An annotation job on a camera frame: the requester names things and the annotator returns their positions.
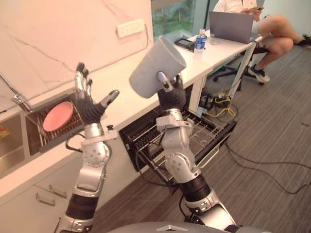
power strip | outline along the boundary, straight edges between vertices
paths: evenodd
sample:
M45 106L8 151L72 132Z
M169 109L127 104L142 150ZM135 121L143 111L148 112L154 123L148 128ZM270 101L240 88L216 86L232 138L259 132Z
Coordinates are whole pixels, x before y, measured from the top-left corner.
M142 32L145 29L143 19L137 19L117 26L117 35L119 38L126 37L135 33Z

sneaker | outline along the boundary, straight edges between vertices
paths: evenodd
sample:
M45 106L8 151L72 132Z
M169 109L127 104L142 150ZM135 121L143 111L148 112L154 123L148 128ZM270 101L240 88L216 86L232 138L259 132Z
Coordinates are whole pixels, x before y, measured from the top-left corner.
M255 69L255 65L248 68L248 73L254 75L256 79L261 83L268 83L270 82L270 78L266 75L263 69Z
M310 36L308 36L306 34L302 34L302 36L304 37L304 39L302 41L300 41L299 43L295 44L295 45L301 46L301 47L304 47L306 49L311 50L311 39L310 39Z

window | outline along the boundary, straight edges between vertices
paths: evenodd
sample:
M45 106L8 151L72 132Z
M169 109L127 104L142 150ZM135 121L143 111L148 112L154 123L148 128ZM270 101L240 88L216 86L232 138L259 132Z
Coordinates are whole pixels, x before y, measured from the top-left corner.
M153 0L152 21L154 38L163 35L174 40L189 38L204 28L208 0Z

laptop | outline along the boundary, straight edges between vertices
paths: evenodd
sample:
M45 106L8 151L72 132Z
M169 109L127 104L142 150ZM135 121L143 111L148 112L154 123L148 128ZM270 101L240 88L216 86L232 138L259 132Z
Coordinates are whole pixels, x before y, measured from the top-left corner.
M210 36L248 44L259 37L252 33L253 21L247 14L209 12Z

cabinet drawer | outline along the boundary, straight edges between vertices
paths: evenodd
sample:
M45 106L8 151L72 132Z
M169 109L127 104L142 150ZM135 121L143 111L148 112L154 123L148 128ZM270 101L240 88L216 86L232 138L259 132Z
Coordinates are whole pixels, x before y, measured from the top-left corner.
M38 182L36 186L69 200L82 164L82 156L79 156Z
M55 206L44 204L37 199L42 202L53 201ZM58 218L67 206L68 200L32 186L0 206L0 229L6 233L53 232Z

